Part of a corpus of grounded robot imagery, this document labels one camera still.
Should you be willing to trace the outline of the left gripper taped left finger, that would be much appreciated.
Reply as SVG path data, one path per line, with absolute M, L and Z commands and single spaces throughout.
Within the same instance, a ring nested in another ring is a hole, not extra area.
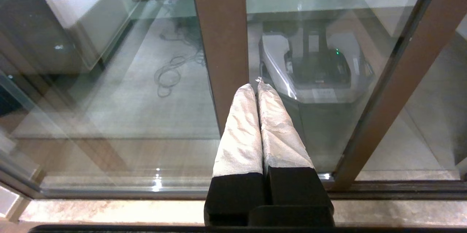
M 206 226 L 247 226 L 250 212 L 265 205 L 263 151 L 254 89 L 235 93 L 217 149 L 204 205 Z

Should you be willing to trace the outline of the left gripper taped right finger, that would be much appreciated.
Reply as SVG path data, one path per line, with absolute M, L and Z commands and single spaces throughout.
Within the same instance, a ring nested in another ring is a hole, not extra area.
M 333 205 L 277 91 L 258 83 L 266 181 L 273 205 Z

